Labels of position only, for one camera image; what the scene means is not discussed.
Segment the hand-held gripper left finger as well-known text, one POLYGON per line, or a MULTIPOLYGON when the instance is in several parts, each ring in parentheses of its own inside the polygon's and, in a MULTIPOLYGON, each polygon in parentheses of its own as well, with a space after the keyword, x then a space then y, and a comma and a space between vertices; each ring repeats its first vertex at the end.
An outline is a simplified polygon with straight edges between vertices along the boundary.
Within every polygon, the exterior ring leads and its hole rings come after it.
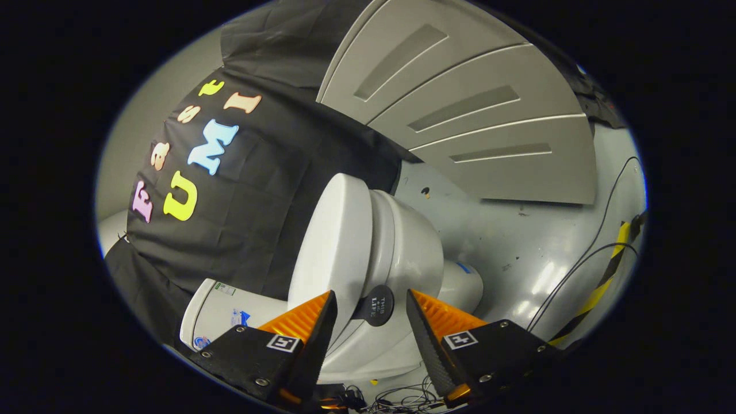
POLYGON ((337 317, 330 289, 259 328, 229 328, 187 362, 260 403, 311 406, 337 317))

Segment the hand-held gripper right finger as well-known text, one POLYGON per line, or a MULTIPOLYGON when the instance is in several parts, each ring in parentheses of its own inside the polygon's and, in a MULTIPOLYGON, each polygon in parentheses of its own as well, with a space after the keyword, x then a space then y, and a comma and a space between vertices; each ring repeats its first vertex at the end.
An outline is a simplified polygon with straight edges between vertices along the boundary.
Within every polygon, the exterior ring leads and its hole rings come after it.
POLYGON ((486 403, 565 355, 510 320, 489 323, 416 289, 407 291, 407 317, 446 406, 486 403))

